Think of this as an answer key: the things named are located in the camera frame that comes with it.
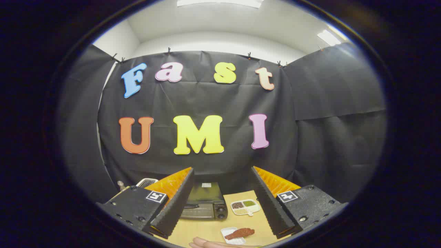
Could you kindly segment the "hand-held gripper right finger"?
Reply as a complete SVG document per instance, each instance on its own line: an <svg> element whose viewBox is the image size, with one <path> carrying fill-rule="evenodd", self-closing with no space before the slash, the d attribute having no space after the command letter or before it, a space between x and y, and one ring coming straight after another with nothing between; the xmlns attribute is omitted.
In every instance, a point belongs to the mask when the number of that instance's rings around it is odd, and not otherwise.
<svg viewBox="0 0 441 248"><path fill-rule="evenodd" d="M315 185L300 187L256 166L251 168L250 177L259 204L277 238L309 230L348 205Z"/></svg>

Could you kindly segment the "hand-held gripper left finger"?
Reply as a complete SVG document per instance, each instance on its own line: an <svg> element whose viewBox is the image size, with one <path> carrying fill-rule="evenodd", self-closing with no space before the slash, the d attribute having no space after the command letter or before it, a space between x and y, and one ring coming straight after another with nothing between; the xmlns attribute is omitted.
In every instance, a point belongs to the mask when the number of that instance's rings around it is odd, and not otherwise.
<svg viewBox="0 0 441 248"><path fill-rule="evenodd" d="M194 169L189 167L148 187L126 187L98 206L129 227L168 239L181 217L193 183Z"/></svg>

